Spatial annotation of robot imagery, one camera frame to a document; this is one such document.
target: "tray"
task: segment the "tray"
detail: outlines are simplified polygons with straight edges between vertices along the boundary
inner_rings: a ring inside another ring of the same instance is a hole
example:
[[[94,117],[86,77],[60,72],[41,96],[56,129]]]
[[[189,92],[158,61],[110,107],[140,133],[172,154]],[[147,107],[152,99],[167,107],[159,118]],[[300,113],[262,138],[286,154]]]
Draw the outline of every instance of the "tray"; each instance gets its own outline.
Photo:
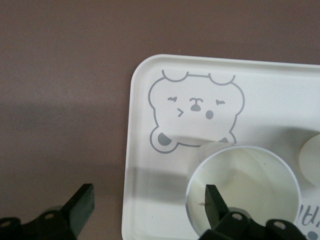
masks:
[[[295,223],[320,238],[320,189],[299,151],[320,132],[320,66],[155,55],[132,76],[124,181],[124,240],[196,240],[185,208],[187,174],[209,141],[252,144],[286,161],[302,205]]]

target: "cup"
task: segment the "cup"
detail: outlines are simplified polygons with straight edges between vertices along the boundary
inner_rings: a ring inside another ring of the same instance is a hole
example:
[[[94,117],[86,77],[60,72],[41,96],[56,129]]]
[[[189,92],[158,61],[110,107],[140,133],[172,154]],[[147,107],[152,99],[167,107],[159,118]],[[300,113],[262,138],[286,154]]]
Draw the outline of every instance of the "cup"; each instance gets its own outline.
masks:
[[[299,166],[304,177],[320,187],[320,134],[310,138],[301,148]]]
[[[185,207],[195,232],[210,224],[205,212],[206,185],[216,185],[226,205],[244,210],[258,224],[270,219],[294,223],[301,204],[296,176],[273,152],[251,145],[210,142],[198,149],[186,190]]]

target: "black robotic claw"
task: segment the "black robotic claw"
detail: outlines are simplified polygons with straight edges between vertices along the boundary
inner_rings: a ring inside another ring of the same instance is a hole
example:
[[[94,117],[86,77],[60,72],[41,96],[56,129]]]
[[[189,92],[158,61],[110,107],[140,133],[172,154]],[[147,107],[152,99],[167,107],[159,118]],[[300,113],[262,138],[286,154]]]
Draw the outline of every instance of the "black robotic claw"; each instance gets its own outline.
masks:
[[[229,211],[215,185],[206,185],[205,213],[211,229],[199,240],[306,240],[291,222],[271,219],[261,226],[242,212]]]
[[[1,218],[0,240],[77,240],[94,208],[94,186],[83,184],[59,211],[46,211],[23,225],[16,217]]]

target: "cartoon bear face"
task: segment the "cartoon bear face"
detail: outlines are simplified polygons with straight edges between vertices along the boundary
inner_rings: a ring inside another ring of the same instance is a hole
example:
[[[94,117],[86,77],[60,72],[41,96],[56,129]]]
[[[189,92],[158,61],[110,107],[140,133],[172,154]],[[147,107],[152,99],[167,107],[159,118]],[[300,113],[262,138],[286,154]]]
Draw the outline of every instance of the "cartoon bear face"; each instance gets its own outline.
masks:
[[[150,143],[160,153],[170,153],[178,145],[197,147],[207,141],[236,142],[232,133],[244,108],[242,90],[230,81],[218,83],[211,74],[188,72],[178,80],[163,77],[149,91],[156,127]]]

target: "brown table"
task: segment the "brown table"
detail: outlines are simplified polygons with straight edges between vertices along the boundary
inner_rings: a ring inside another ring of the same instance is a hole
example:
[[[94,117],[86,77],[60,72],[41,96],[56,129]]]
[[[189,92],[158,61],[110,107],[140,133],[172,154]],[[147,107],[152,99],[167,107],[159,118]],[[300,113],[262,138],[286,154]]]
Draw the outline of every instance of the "brown table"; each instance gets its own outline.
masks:
[[[94,183],[120,240],[131,76],[156,54],[320,64],[319,1],[0,1],[0,217]]]

